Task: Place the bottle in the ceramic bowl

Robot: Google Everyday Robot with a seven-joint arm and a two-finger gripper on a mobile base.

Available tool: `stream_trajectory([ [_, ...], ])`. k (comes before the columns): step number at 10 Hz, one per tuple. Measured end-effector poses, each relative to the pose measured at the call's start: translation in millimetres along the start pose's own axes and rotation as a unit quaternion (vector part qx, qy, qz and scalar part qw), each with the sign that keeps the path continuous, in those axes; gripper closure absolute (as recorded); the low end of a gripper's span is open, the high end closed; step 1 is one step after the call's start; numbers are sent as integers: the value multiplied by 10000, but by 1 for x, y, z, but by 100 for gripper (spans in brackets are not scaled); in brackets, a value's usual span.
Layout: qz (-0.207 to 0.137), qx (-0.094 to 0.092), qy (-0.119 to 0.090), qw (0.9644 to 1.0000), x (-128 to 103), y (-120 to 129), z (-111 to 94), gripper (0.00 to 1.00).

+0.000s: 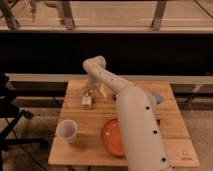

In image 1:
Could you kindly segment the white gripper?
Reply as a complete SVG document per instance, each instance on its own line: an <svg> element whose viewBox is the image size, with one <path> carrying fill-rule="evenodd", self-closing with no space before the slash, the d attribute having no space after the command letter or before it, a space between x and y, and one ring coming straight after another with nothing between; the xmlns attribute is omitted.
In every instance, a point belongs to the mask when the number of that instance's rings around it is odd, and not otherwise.
<svg viewBox="0 0 213 171"><path fill-rule="evenodd" d="M98 91L99 89L104 99L113 99L113 94L105 86L101 86L101 82L96 77L88 75L83 93L90 94L92 91Z"/></svg>

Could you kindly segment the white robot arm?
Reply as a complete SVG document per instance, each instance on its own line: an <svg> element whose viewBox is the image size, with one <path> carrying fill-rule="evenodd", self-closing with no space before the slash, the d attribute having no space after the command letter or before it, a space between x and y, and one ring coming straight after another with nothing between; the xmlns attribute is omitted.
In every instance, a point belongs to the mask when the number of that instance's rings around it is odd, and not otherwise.
<svg viewBox="0 0 213 171"><path fill-rule="evenodd" d="M156 96L105 67L103 56L83 62L89 89L104 83L117 95L117 118L129 171L173 171L154 114L159 103Z"/></svg>

